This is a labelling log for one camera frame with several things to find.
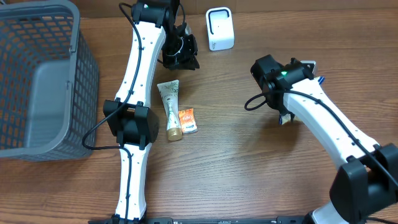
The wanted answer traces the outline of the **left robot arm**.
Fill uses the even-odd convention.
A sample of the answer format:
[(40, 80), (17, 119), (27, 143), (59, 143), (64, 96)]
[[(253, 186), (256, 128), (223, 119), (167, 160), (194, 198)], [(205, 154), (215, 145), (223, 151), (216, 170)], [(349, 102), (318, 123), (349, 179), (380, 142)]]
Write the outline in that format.
[(187, 22), (176, 26), (179, 1), (138, 1), (124, 15), (132, 25), (132, 44), (123, 82), (114, 100), (103, 105), (104, 119), (121, 155), (119, 202), (108, 223), (145, 223), (146, 164), (159, 133), (150, 108), (155, 68), (196, 70), (198, 47)]

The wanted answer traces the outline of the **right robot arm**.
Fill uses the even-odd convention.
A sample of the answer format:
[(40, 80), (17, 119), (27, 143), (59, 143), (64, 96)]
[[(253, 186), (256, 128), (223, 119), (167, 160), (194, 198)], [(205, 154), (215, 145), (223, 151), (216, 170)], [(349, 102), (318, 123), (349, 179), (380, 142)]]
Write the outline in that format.
[(283, 65), (266, 55), (250, 72), (280, 123), (306, 125), (337, 169), (330, 201), (294, 223), (366, 223), (397, 203), (397, 146), (381, 146), (343, 114), (323, 91), (315, 61), (292, 58)]

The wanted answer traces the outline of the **yellow white snack bag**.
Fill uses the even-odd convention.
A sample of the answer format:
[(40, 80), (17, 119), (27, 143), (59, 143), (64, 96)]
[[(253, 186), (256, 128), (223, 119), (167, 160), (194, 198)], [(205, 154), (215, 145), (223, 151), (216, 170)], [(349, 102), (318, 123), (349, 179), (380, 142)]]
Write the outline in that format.
[[(324, 82), (325, 77), (319, 76), (319, 77), (316, 77), (315, 79), (318, 81), (319, 85), (321, 85)], [(302, 122), (302, 120), (294, 114), (285, 114), (285, 115), (280, 114), (279, 115), (279, 124), (280, 125), (284, 125), (286, 123), (293, 123), (293, 122)]]

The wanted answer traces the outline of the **small orange white packet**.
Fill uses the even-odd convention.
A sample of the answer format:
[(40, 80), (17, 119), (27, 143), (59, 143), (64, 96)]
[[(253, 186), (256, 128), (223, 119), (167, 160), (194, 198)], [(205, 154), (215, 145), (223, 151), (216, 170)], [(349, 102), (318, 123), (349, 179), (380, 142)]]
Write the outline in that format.
[(178, 112), (178, 115), (182, 127), (182, 133), (188, 134), (188, 133), (195, 133), (198, 131), (193, 108), (187, 110), (180, 110)]

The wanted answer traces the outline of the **white gold cosmetic tube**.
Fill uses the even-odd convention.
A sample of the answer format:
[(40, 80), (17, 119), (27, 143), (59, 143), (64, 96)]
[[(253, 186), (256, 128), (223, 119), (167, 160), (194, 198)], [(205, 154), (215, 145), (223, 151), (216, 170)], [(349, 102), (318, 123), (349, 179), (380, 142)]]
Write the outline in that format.
[(157, 85), (167, 117), (167, 139), (178, 141), (182, 138), (182, 127), (178, 115), (179, 80)]

